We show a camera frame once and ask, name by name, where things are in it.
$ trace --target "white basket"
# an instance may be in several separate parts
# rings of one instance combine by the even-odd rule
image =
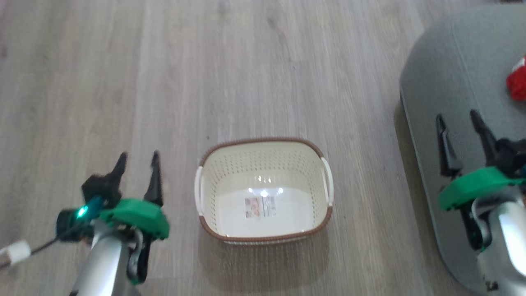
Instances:
[[[320,231],[332,214],[332,173],[299,139],[258,139],[209,150],[195,178],[203,228],[228,243],[268,244]]]

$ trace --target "basket handle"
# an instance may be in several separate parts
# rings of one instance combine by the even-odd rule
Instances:
[[[196,199],[196,208],[199,216],[203,215],[203,207],[201,206],[201,178],[203,176],[203,167],[197,168],[196,178],[194,180],[194,196]]]
[[[327,187],[329,191],[329,200],[327,203],[329,206],[332,206],[332,202],[334,201],[334,180],[332,179],[332,171],[330,170],[327,160],[325,160],[324,157],[320,157],[320,159],[323,162],[323,166],[325,167],[325,178],[327,179]]]

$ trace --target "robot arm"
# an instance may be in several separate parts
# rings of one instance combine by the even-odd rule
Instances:
[[[488,295],[526,296],[524,140],[497,141],[477,111],[471,111],[471,119],[486,167],[462,175],[445,122],[437,116],[440,171],[452,179],[439,194],[440,207],[460,211],[468,241],[479,252],[477,265]]]
[[[119,186],[126,159],[123,153],[110,173],[88,178],[82,185],[85,205],[59,213],[55,239],[34,250],[25,241],[2,249],[11,251],[5,266],[26,259],[56,241],[84,241],[92,249],[70,296],[140,295],[135,285],[146,280],[150,245],[168,238],[170,226],[161,210],[158,152],[154,153],[150,185],[142,200],[122,199]]]

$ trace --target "white cable connector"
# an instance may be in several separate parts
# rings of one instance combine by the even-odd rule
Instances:
[[[7,247],[0,249],[0,256],[7,254],[9,257],[10,266],[13,266],[20,261],[24,261],[31,256],[31,248],[25,240],[17,241]]]

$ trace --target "green led light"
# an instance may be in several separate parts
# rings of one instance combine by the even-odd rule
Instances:
[[[87,211],[88,211],[88,206],[87,205],[85,205],[82,208],[80,208],[80,210],[78,210],[78,213],[77,213],[77,218],[80,218],[80,217],[84,216],[84,214]]]

